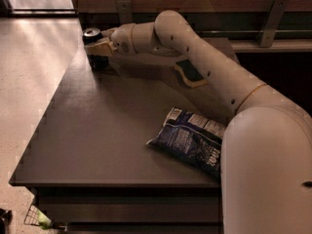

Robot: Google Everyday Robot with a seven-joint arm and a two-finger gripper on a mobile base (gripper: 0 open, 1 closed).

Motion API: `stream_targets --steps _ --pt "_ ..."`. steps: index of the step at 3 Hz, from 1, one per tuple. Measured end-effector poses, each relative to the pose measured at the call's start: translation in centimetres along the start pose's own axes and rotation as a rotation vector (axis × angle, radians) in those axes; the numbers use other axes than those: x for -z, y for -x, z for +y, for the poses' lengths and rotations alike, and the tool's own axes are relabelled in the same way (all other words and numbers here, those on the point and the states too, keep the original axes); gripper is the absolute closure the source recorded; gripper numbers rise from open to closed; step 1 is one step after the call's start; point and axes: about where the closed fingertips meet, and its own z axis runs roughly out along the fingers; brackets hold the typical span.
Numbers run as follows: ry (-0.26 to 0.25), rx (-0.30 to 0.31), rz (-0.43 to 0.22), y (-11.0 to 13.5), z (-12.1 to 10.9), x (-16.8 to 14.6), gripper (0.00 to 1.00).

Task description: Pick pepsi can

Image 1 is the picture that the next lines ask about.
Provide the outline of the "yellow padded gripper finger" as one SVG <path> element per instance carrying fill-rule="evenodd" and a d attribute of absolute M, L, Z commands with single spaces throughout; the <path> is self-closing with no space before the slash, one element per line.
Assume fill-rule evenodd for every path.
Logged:
<path fill-rule="evenodd" d="M 111 57 L 114 55 L 114 46 L 107 39 L 97 41 L 85 46 L 85 52 L 90 56 Z"/>
<path fill-rule="evenodd" d="M 101 35 L 105 38 L 111 38 L 112 34 L 117 31 L 117 27 L 109 28 L 107 30 L 103 30 Z"/>

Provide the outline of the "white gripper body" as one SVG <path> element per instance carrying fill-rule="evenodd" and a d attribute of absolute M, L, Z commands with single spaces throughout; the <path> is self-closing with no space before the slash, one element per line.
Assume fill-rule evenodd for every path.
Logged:
<path fill-rule="evenodd" d="M 123 24 L 113 30 L 111 41 L 120 55 L 135 55 L 137 52 L 133 44 L 134 23 Z"/>

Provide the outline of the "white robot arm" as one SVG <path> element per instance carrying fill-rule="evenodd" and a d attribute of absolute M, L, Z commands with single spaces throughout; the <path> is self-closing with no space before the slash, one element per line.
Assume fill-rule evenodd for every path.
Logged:
<path fill-rule="evenodd" d="M 164 11 L 149 23 L 87 29 L 85 51 L 184 55 L 233 112 L 221 147 L 224 234 L 312 234 L 312 118 Z"/>

